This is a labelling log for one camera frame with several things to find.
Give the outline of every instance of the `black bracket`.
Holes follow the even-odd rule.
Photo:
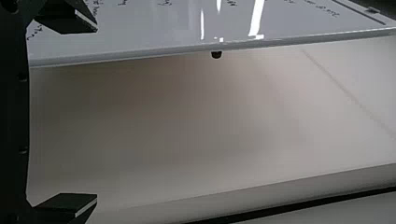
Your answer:
[[[26,27],[39,11],[37,20],[59,33],[96,31],[96,20],[83,0],[47,4],[46,0],[0,0],[0,223],[83,224],[97,204],[96,195],[59,194],[35,208],[26,197],[30,153]]]

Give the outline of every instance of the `white backdrop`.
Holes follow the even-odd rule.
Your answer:
[[[105,216],[396,163],[395,58],[387,37],[35,69],[29,200]]]

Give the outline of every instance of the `whiteboard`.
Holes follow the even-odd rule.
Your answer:
[[[396,21],[347,0],[85,0],[96,34],[32,22],[31,66],[138,59],[391,35]]]

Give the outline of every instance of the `white surface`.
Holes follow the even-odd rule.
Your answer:
[[[396,193],[266,217],[238,224],[389,224],[396,222]]]
[[[394,74],[381,50],[363,53]],[[33,204],[93,192],[106,216],[396,163],[395,136],[300,48],[34,69],[31,82]]]
[[[396,138],[396,36],[304,49]]]
[[[58,35],[33,22],[27,31],[30,65],[362,38],[389,35],[396,27],[395,21],[368,13],[347,0],[86,2],[97,16],[98,33]]]
[[[166,203],[95,213],[90,224],[186,223],[246,211],[297,203],[395,183],[396,163],[332,175],[321,175],[257,188],[240,189]]]

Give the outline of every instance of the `edge of whiteboard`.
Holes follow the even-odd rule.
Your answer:
[[[103,54],[81,55],[73,57],[59,57],[30,60],[31,68],[54,67],[78,65],[86,63],[106,63],[115,61],[155,58],[180,54],[189,54],[202,51],[225,51],[236,49],[262,49],[270,47],[282,47],[302,44],[315,44],[322,42],[334,42],[342,40],[353,40],[363,38],[373,38],[387,35],[396,35],[396,27],[388,27],[373,30],[352,31],[342,33],[329,33],[323,35],[295,36],[284,39],[250,40],[240,42],[229,42],[226,44],[197,45],[188,47],[176,47],[167,49],[146,49],[140,51],[120,51]]]

